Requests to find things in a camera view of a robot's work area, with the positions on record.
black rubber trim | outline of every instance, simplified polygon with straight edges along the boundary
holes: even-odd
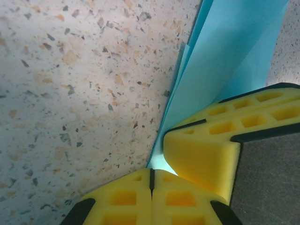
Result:
[[[179,127],[174,127],[172,129],[169,129],[165,132],[165,135],[171,131],[174,131],[174,130],[180,130],[180,129],[183,129],[183,128],[189,128],[189,127],[192,127],[192,126],[195,126],[195,125],[199,125],[199,124],[203,124],[203,123],[206,123],[206,119],[203,119],[203,120],[198,120],[198,121],[195,121],[195,122],[191,122],[191,123],[188,123],[188,124],[184,124],[184,125],[181,125]]]
[[[60,225],[83,225],[95,202],[95,199],[88,198],[76,203]]]
[[[222,225],[242,225],[240,219],[228,205],[219,201],[211,201],[210,204]]]
[[[154,182],[155,182],[155,170],[150,169],[149,188],[150,188],[150,191],[151,191],[151,199],[152,199],[152,196],[153,196]]]
[[[223,100],[219,101],[219,103],[228,102],[228,101],[231,101],[231,100],[234,100],[234,99],[237,99],[237,98],[241,98],[241,97],[244,97],[244,96],[247,96],[247,95],[251,95],[251,94],[263,91],[263,90],[279,89],[279,88],[297,88],[297,89],[300,89],[300,85],[295,84],[295,83],[276,83],[276,84],[270,85],[268,87],[260,88],[260,89],[250,91],[250,92],[247,92],[247,93],[244,93],[244,94],[241,94],[241,95],[237,95],[237,96],[234,96],[234,97],[223,99]]]
[[[290,135],[300,133],[300,123],[294,123],[281,127],[274,127],[265,130],[258,130],[250,133],[235,135],[230,138],[231,142],[245,143],[255,140],[266,139],[270,137]]]

speckled countertop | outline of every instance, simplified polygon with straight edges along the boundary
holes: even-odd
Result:
[[[199,0],[0,3],[0,224],[59,224],[145,167]],[[291,1],[268,83],[299,83]]]

light blue paper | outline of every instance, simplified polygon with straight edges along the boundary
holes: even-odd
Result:
[[[148,167],[170,170],[162,155],[162,137],[176,123],[217,96],[235,96],[265,85],[266,68],[287,3],[288,0],[213,1],[189,59],[187,53],[185,69],[183,62],[184,71],[177,78]],[[254,72],[261,77],[255,75],[257,79],[252,79]]]

gray surface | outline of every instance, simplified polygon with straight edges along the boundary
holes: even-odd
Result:
[[[244,144],[231,207],[244,225],[300,225],[300,133]]]

yellow foam block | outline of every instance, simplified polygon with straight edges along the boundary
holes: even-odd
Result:
[[[231,137],[300,122],[300,100],[181,128],[164,137],[164,157],[182,178],[230,202],[240,144]]]
[[[142,169],[88,193],[96,202],[83,225],[150,225],[150,169]]]
[[[262,90],[233,100],[221,103],[215,102],[176,124],[174,127],[179,127],[203,119],[206,119],[207,121],[219,120],[225,117],[231,117],[237,114],[248,113],[250,111],[294,101],[296,99],[300,99],[300,89],[297,88]]]
[[[222,225],[210,202],[224,198],[167,171],[155,171],[153,225]]]

